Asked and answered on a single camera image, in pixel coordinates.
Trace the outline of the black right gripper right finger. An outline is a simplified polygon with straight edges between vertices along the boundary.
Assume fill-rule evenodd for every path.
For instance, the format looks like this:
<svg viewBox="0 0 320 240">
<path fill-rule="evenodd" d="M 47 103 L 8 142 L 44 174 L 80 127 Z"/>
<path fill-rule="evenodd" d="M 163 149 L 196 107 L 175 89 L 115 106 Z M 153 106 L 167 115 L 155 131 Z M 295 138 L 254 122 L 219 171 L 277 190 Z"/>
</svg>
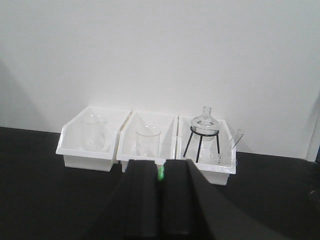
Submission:
<svg viewBox="0 0 320 240">
<path fill-rule="evenodd" d="M 283 240 L 223 197 L 191 160 L 167 160 L 162 195 L 164 240 Z"/>
</svg>

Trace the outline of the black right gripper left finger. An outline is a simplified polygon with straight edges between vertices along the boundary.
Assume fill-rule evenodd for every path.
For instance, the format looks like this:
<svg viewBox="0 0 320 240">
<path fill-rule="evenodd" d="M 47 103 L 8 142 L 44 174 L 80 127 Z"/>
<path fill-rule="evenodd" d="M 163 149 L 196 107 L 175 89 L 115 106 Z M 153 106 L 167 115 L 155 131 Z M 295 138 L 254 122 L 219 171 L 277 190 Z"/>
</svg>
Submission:
<svg viewBox="0 0 320 240">
<path fill-rule="evenodd" d="M 158 170 L 154 161 L 130 160 L 88 240 L 158 240 Z"/>
</svg>

